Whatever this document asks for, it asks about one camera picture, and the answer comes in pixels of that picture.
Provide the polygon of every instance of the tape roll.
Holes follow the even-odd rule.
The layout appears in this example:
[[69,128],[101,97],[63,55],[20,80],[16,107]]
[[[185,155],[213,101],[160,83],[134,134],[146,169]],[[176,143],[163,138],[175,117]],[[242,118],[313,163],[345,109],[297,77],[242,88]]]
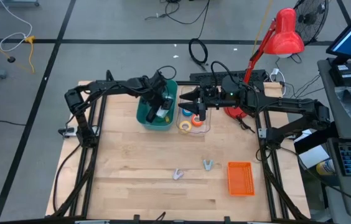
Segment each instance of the tape roll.
[[191,112],[191,111],[187,111],[187,110],[185,110],[185,109],[182,109],[182,114],[183,114],[184,116],[191,116],[191,115],[192,115],[192,112]]
[[180,123],[180,129],[187,132],[190,131],[192,129],[192,124],[189,121],[183,121]]
[[195,114],[192,115],[191,122],[195,127],[201,127],[201,125],[203,124],[203,121],[200,121],[199,116],[196,116]]

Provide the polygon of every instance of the black fan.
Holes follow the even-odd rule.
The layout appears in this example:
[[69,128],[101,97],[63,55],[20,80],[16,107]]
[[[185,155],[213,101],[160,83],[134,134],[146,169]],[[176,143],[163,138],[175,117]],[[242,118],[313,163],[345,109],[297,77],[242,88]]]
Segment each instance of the black fan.
[[302,38],[304,45],[316,41],[316,38],[325,24],[329,9],[328,0],[299,0],[296,10],[296,32]]

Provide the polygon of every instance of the lamp arm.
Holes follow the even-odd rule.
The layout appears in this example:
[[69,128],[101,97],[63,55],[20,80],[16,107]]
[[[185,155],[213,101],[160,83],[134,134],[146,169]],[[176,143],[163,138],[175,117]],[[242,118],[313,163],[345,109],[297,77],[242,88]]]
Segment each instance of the lamp arm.
[[250,60],[249,60],[249,64],[248,64],[248,68],[246,69],[246,75],[245,78],[243,79],[243,81],[245,83],[248,83],[250,80],[250,76],[251,76],[251,71],[253,71],[253,69],[255,68],[256,62],[258,61],[258,59],[260,59],[260,57],[263,55],[264,53],[264,47],[265,45],[268,43],[269,39],[271,38],[271,36],[273,35],[274,31],[275,31],[275,19],[273,19],[271,25],[269,26],[269,29],[267,31],[267,33],[264,36],[263,41],[260,44],[260,47],[257,49],[257,51],[251,56]]

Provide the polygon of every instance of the white cable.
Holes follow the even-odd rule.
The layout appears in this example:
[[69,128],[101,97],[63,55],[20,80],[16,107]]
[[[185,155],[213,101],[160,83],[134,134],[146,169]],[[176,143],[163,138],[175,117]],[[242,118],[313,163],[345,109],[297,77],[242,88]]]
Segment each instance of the white cable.
[[[283,73],[278,69],[278,68],[274,68],[273,69],[273,72],[271,72],[271,74],[269,75],[269,79],[271,80],[271,82],[275,82],[276,81],[276,76],[278,75],[278,73],[281,74],[282,76],[282,79],[283,79],[283,82],[285,83],[286,80],[285,80],[285,76],[283,75]],[[282,96],[284,96],[286,93],[286,87],[283,87],[283,93],[282,93]]]
[[[8,13],[10,13],[10,14],[11,14],[12,16],[14,16],[15,18],[19,19],[20,21],[22,21],[22,22],[24,22],[24,23],[26,23],[27,25],[30,26],[30,31],[29,31],[29,33],[28,33],[27,35],[25,35],[25,34],[22,33],[22,32],[16,32],[16,33],[13,33],[13,34],[11,34],[11,35],[5,37],[2,41],[0,41],[0,49],[1,49],[3,52],[10,52],[10,51],[14,50],[15,48],[17,48],[18,46],[20,46],[20,44],[21,44],[26,38],[28,38],[28,37],[30,36],[30,34],[32,33],[33,26],[32,26],[32,24],[26,22],[25,20],[23,20],[23,19],[21,19],[21,18],[15,16],[10,10],[8,10],[7,6],[3,3],[2,0],[0,0],[0,2],[1,2],[1,4],[2,4],[2,6],[4,6],[4,8],[6,9],[6,11],[7,11]],[[13,47],[13,48],[11,48],[11,49],[9,49],[9,50],[4,50],[4,49],[2,48],[2,43],[3,43],[4,41],[6,41],[8,38],[10,38],[10,37],[12,37],[12,36],[14,36],[14,35],[18,35],[18,34],[23,35],[24,38],[23,38],[15,47]]]

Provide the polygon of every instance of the black floor line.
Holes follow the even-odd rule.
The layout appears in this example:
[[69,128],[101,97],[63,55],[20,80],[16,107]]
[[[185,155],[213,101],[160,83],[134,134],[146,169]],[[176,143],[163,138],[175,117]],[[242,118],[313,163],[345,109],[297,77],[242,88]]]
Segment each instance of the black floor line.
[[[21,39],[9,39],[6,43],[16,44]],[[57,39],[36,39],[35,44],[55,44]],[[99,40],[99,39],[62,39],[61,44],[188,44],[190,40],[172,39],[172,40]],[[254,40],[201,40],[204,44],[218,44],[218,45],[254,45]],[[311,46],[328,46],[332,41],[317,41],[313,42]]]
[[346,10],[346,8],[344,6],[343,1],[342,0],[337,0],[337,4],[339,5],[340,10],[342,11],[342,14],[343,14],[343,17],[345,19],[345,22],[347,23],[347,25],[350,25],[351,18],[350,18],[349,13],[347,12],[347,10]]
[[65,34],[66,28],[69,23],[70,16],[72,15],[73,7],[75,6],[76,0],[71,0],[69,3],[69,7],[66,11],[65,18],[63,19],[62,26],[59,30],[59,34],[57,40],[55,41],[54,49],[52,50],[49,62],[47,67],[45,68],[44,76],[40,83],[40,87],[37,90],[36,98],[33,102],[32,109],[30,111],[29,117],[26,122],[26,127],[22,133],[21,140],[19,141],[18,148],[16,149],[16,153],[14,159],[12,160],[11,166],[8,171],[8,175],[6,177],[6,181],[1,189],[0,193],[0,216],[2,211],[4,210],[4,206],[6,204],[6,200],[8,198],[9,192],[11,190],[12,183],[14,182],[16,172],[19,167],[19,163],[21,162],[22,155],[25,151],[26,143],[29,138],[30,132],[32,131],[33,123],[35,117],[37,115],[37,111],[39,109],[41,100],[43,98],[45,87],[47,86],[47,82],[49,80],[52,67],[54,65],[55,59],[57,58],[58,50],[61,44],[61,40],[63,39],[63,35]]

